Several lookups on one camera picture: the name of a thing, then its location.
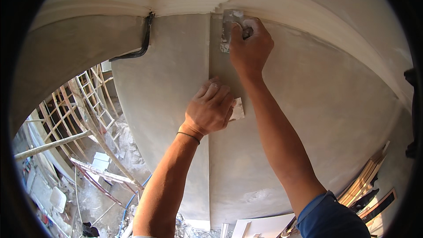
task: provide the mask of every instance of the right hand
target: right hand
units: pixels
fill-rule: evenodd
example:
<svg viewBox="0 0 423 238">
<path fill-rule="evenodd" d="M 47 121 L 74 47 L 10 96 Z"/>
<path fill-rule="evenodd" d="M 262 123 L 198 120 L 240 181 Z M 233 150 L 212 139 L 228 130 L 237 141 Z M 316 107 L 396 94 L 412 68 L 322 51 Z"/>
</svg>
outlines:
<svg viewBox="0 0 423 238">
<path fill-rule="evenodd" d="M 243 40 L 240 24 L 232 23 L 230 61 L 241 79 L 261 79 L 264 64 L 275 43 L 258 18 L 245 20 L 243 25 L 251 27 L 253 35 Z"/>
</svg>

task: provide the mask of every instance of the bracelet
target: bracelet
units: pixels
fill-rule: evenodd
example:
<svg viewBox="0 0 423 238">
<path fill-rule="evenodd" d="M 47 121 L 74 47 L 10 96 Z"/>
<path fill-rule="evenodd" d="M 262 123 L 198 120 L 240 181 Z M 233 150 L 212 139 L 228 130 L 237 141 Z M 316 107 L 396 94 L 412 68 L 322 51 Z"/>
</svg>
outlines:
<svg viewBox="0 0 423 238">
<path fill-rule="evenodd" d="M 200 140 L 199 140 L 199 139 L 197 139 L 197 138 L 195 138 L 195 137 L 194 137 L 194 136 L 192 136 L 192 135 L 186 134 L 186 133 L 181 132 L 181 131 L 178 131 L 176 134 L 185 134 L 185 135 L 188 135 L 189 137 L 193 137 L 196 141 L 198 141 L 198 145 L 200 145 Z"/>
</svg>

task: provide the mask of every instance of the blue shirt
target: blue shirt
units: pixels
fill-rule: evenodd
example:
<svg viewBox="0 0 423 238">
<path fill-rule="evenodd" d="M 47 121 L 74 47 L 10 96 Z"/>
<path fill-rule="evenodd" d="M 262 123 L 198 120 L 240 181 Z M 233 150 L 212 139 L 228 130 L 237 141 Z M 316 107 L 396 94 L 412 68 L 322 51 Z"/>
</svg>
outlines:
<svg viewBox="0 0 423 238">
<path fill-rule="evenodd" d="M 303 238 L 370 238 L 366 224 L 338 203 L 330 190 L 305 206 L 298 216 L 297 228 Z"/>
</svg>

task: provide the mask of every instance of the fingers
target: fingers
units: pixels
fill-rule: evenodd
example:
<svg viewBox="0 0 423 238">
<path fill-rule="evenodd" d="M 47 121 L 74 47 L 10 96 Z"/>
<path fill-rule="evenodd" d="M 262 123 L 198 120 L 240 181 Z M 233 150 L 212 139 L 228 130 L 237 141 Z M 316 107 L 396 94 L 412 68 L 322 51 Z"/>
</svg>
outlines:
<svg viewBox="0 0 423 238">
<path fill-rule="evenodd" d="M 222 86 L 221 82 L 214 82 L 211 83 L 209 86 L 209 89 L 204 94 L 204 96 L 201 97 L 201 99 L 204 99 L 205 101 L 209 101 L 216 95 L 216 93 L 219 91 L 220 87 Z"/>
<path fill-rule="evenodd" d="M 221 86 L 219 91 L 214 95 L 214 97 L 210 101 L 216 105 L 219 105 L 229 92 L 230 87 Z"/>
<path fill-rule="evenodd" d="M 234 96 L 231 93 L 228 93 L 225 96 L 225 98 L 222 100 L 222 103 L 220 104 L 223 112 L 227 112 L 230 106 L 233 105 L 233 102 L 234 102 Z"/>
<path fill-rule="evenodd" d="M 259 18 L 244 20 L 243 25 L 247 27 L 251 27 L 254 31 L 254 35 L 269 33 Z"/>
<path fill-rule="evenodd" d="M 226 114 L 226 117 L 225 117 L 225 122 L 223 123 L 223 128 L 226 128 L 226 126 L 228 126 L 229 119 L 232 116 L 232 113 L 234 112 L 234 106 L 235 106 L 234 103 L 230 105 L 228 113 Z"/>
<path fill-rule="evenodd" d="M 209 90 L 209 87 L 212 83 L 215 83 L 219 81 L 219 77 L 215 76 L 212 79 L 209 79 L 208 81 L 206 81 L 201 87 L 200 90 L 195 94 L 194 98 L 201 98 L 202 96 L 205 95 L 205 93 L 207 92 L 207 90 Z"/>
<path fill-rule="evenodd" d="M 230 31 L 230 45 L 241 43 L 242 39 L 242 27 L 236 22 L 232 22 L 232 30 Z"/>
</svg>

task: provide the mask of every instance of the ladder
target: ladder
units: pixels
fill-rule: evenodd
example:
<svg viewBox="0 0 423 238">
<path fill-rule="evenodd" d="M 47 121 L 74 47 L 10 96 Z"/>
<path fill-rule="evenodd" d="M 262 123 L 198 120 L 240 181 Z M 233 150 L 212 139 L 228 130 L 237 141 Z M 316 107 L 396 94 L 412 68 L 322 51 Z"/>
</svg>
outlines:
<svg viewBox="0 0 423 238">
<path fill-rule="evenodd" d="M 104 104 L 102 103 L 102 101 L 98 97 L 97 90 L 98 90 L 98 88 L 100 88 L 100 91 L 101 91 L 102 85 L 99 84 L 98 87 L 94 87 L 94 85 L 91 81 L 91 77 L 88 75 L 88 71 L 84 71 L 83 73 L 77 75 L 75 78 L 77 80 L 77 83 L 78 83 L 80 89 L 82 90 L 82 93 L 85 97 L 85 100 L 87 101 L 87 104 L 89 105 L 89 107 L 91 108 L 91 110 L 95 114 L 96 119 L 100 123 L 100 128 L 101 128 L 100 132 L 103 133 L 103 130 L 105 130 L 107 132 L 107 134 L 109 134 L 109 136 L 113 139 L 113 142 L 114 142 L 116 148 L 118 149 L 118 152 L 120 152 L 121 150 L 119 148 L 118 143 L 116 142 L 120 133 L 117 132 L 116 135 L 113 136 L 112 133 L 109 131 L 109 129 L 113 125 L 115 125 L 116 128 L 119 128 L 119 127 L 115 123 L 115 119 L 110 115 L 110 113 L 104 107 Z M 107 116 L 108 119 L 110 120 L 109 123 L 107 123 L 107 121 L 104 120 L 104 117 L 103 117 L 104 115 Z"/>
</svg>

